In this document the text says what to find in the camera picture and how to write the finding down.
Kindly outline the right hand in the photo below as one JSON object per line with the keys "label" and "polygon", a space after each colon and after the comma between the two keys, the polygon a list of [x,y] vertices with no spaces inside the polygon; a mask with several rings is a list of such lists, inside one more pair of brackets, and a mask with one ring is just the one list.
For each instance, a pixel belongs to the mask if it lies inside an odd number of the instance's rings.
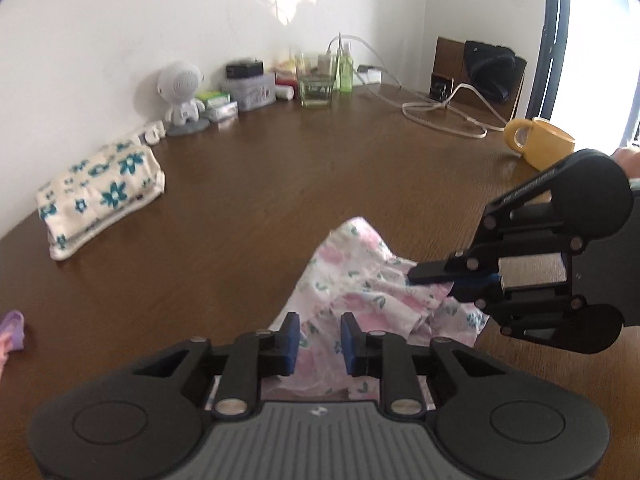
{"label": "right hand", "polygon": [[640,178],[640,148],[619,148],[612,159],[624,170],[629,180]]}

